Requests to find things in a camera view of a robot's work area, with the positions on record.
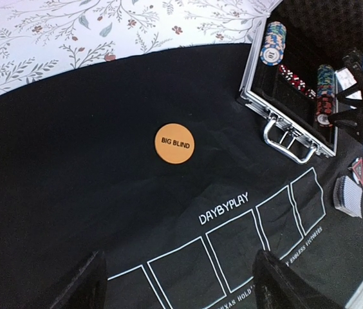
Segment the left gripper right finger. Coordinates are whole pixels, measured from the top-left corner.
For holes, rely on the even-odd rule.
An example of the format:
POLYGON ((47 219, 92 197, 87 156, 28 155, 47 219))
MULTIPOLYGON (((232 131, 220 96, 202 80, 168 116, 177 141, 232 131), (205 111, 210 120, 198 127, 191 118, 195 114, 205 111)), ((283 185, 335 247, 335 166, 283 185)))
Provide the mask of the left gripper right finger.
POLYGON ((311 287, 270 251, 257 252, 252 270, 258 308, 342 308, 311 287))

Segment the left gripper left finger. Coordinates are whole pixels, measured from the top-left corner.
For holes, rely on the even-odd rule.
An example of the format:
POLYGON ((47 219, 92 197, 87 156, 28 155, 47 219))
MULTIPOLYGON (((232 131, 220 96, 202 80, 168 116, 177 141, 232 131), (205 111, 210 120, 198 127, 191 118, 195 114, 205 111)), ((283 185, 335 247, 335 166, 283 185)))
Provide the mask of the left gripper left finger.
POLYGON ((94 251, 62 282, 49 308, 104 308, 106 289, 105 252, 94 251))

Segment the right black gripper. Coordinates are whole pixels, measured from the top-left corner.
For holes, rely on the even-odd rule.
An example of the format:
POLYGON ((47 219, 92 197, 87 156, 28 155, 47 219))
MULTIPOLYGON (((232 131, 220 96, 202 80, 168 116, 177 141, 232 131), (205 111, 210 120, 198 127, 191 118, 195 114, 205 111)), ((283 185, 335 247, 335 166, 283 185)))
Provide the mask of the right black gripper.
POLYGON ((330 115, 329 121, 363 145, 363 53, 355 48, 342 60, 355 83, 338 92, 335 98, 350 109, 330 115))

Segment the aluminium poker chip case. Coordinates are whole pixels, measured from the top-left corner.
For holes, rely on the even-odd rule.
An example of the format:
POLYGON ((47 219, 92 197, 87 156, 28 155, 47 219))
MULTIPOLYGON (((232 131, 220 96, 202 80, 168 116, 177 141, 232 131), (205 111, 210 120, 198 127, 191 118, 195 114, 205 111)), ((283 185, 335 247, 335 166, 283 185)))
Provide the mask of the aluminium poker chip case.
POLYGON ((342 59, 355 48, 363 53, 363 1, 277 2, 256 29, 239 100, 266 120, 265 143, 292 161, 305 164, 316 155, 334 157, 339 132, 345 131, 318 125, 317 94, 310 99, 294 89, 280 75, 279 65, 284 64, 315 92, 321 64, 335 71, 335 96, 353 85, 353 75, 342 59), (286 26, 286 48, 278 65, 267 66, 259 54, 266 27, 274 21, 286 26))

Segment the orange big blind button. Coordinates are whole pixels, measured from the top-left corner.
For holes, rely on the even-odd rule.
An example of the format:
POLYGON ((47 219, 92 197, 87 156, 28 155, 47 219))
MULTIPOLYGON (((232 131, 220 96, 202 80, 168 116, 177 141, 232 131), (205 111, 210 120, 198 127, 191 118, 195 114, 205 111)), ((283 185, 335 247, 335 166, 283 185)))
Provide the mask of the orange big blind button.
POLYGON ((157 155, 169 164, 183 164, 188 161, 195 149, 192 133, 183 125, 170 123, 162 126, 154 138, 157 155))

